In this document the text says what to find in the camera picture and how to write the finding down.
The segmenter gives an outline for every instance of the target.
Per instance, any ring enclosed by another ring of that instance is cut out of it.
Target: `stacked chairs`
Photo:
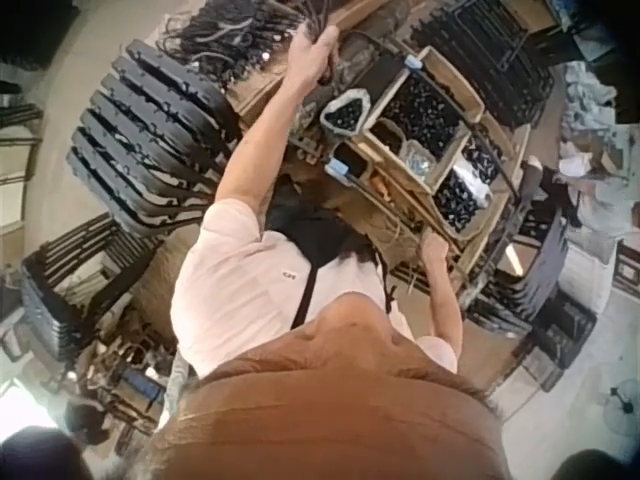
[[[211,81],[136,40],[113,62],[67,162],[122,228],[157,236],[199,223],[242,137]]]
[[[160,244],[124,232],[103,214],[24,259],[27,321],[53,359],[71,364],[95,339],[98,321],[138,281]],[[96,272],[100,281],[74,284],[82,269],[93,268],[96,260],[101,262]],[[88,283],[93,288],[80,292]]]

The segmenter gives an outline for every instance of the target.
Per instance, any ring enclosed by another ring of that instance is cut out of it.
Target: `black strap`
[[[307,284],[304,286],[304,292],[302,292],[302,298],[298,305],[298,311],[295,317],[293,317],[293,323],[291,324],[291,330],[298,328],[304,323],[309,312],[309,305],[311,305],[311,297],[313,296],[313,290],[316,286],[316,279],[318,278],[318,267],[311,266],[309,276],[307,277]]]
[[[276,181],[271,205],[267,211],[267,230],[285,235],[309,261],[310,270],[291,329],[306,320],[318,271],[342,255],[356,254],[360,261],[382,264],[387,313],[391,311],[392,292],[387,291],[387,266],[371,240],[356,232],[333,212],[305,202],[291,178],[281,175]]]

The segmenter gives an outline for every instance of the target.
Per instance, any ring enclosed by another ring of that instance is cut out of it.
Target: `wire bundle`
[[[208,0],[186,26],[180,20],[167,22],[158,49],[225,88],[267,63],[302,17],[266,0]]]

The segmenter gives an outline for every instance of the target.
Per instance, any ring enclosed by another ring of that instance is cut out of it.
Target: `pink shirt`
[[[198,376],[287,333],[309,270],[309,262],[284,235],[261,234],[247,205],[233,199],[212,205],[182,265],[171,305],[180,352]],[[373,263],[359,263],[355,256],[336,259],[318,271],[305,321],[347,292],[363,293],[384,309],[383,285]],[[389,320],[413,340],[396,302]],[[444,340],[421,337],[416,343],[435,362],[456,372],[455,353]]]

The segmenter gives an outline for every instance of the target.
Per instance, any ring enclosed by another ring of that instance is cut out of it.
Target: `fan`
[[[604,423],[618,435],[636,437],[640,433],[640,384],[625,380],[609,391],[604,405]]]

